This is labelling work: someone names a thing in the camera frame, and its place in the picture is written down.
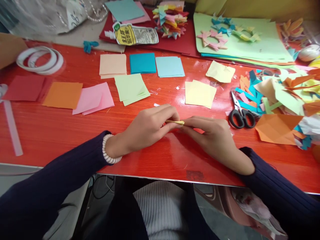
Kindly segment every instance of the hand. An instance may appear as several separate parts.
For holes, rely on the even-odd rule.
[[[163,126],[168,119],[180,121],[176,108],[170,104],[142,110],[123,133],[108,139],[106,153],[112,158],[118,158],[149,147],[172,129],[182,127],[177,123]]]
[[[184,120],[181,130],[193,138],[206,153],[231,170],[242,175],[254,173],[252,161],[237,149],[226,120],[193,116]]]

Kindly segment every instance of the pearl bracelet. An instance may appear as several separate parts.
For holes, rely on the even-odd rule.
[[[105,148],[106,148],[106,142],[107,140],[112,137],[113,135],[112,134],[107,134],[103,137],[103,142],[102,142],[102,153],[103,153],[103,157],[104,159],[107,161],[107,163],[110,163],[110,164],[115,164],[115,163],[118,163],[120,162],[121,158],[122,157],[118,157],[118,158],[111,158],[109,157],[107,154],[106,154],[106,151],[105,151]]]

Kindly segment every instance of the person's right hand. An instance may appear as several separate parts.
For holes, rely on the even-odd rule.
[[[193,116],[183,121],[181,131],[193,138],[211,157],[239,174],[254,173],[252,161],[237,149],[226,120]]]

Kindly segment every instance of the dark blue sleeve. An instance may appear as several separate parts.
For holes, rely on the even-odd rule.
[[[320,202],[293,185],[251,148],[240,150],[252,160],[255,172],[239,177],[269,208],[289,239],[313,239],[318,235]]]
[[[13,185],[0,198],[2,239],[42,239],[58,216],[69,193],[80,188],[107,165],[102,154],[102,132],[57,157],[43,169]]]

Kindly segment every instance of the black scissors handle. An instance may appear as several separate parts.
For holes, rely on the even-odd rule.
[[[240,112],[237,109],[233,109],[229,114],[229,122],[231,123],[231,125],[237,129],[241,129],[244,127],[254,128],[256,125],[256,120],[254,116],[245,109],[242,110],[242,114],[243,116],[240,114]]]

